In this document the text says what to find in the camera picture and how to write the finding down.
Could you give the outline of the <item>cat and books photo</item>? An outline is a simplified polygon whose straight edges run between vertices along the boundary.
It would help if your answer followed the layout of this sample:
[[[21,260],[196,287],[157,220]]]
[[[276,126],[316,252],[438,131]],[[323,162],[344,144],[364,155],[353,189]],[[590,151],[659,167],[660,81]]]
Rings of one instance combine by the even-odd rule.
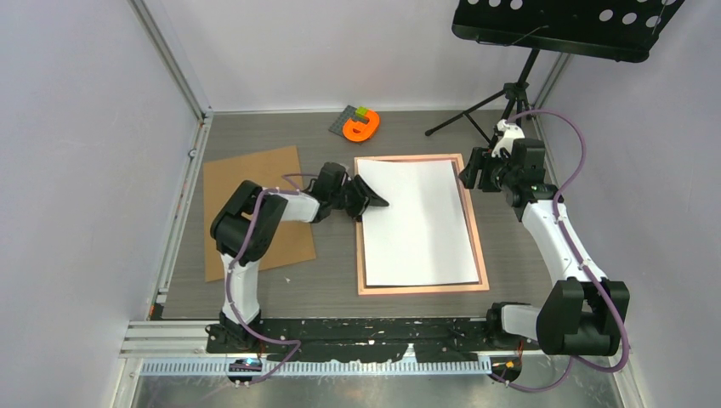
[[[479,282],[452,161],[360,159],[358,171],[388,202],[362,216],[367,285]]]

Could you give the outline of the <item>pink wooden picture frame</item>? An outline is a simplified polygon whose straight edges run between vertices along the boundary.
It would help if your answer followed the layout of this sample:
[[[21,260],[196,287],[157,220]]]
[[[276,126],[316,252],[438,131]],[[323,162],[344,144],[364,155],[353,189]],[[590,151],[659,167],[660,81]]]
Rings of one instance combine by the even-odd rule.
[[[474,258],[478,268],[478,276],[480,278],[477,283],[452,284],[439,286],[369,286],[366,283],[365,261],[364,261],[364,239],[362,220],[355,227],[356,238],[356,264],[358,275],[358,293],[361,296],[371,295],[396,295],[396,294],[430,294],[430,293],[451,293],[451,292],[485,292],[489,290],[490,283],[488,281],[484,255],[481,247],[480,233],[475,220],[475,213],[472,199],[468,190],[461,184],[458,174],[463,169],[463,158],[460,154],[431,154],[431,155],[409,155],[409,156],[366,156],[358,157],[355,160],[355,170],[358,171],[358,161],[360,159],[371,159],[391,162],[418,162],[418,161],[435,161],[450,160],[453,163],[457,185],[461,196],[465,217],[468,226],[468,233],[471,238],[471,245],[474,251]]]

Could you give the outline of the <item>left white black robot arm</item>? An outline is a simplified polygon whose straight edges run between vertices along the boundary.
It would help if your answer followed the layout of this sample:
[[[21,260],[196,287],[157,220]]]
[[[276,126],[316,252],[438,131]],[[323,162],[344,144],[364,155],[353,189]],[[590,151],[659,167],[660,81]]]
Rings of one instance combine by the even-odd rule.
[[[240,183],[209,228],[224,267],[224,304],[210,337],[227,337],[241,352],[254,350],[267,338],[259,327],[258,273],[280,224],[317,224],[333,211],[344,211],[356,222],[370,207],[388,207],[360,176],[327,162],[309,176],[305,187],[263,187],[251,180]]]

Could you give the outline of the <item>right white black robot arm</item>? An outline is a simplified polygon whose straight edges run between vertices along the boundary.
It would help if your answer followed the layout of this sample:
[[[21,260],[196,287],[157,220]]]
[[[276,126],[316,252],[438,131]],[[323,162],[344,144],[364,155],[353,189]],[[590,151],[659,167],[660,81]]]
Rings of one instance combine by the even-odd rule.
[[[536,139],[477,147],[459,175],[467,189],[505,195],[537,244],[553,283],[540,308],[494,303],[486,314],[486,340],[505,349],[526,339],[551,355],[626,355],[629,290],[624,282],[610,280],[580,242],[559,188],[545,180],[545,153]]]

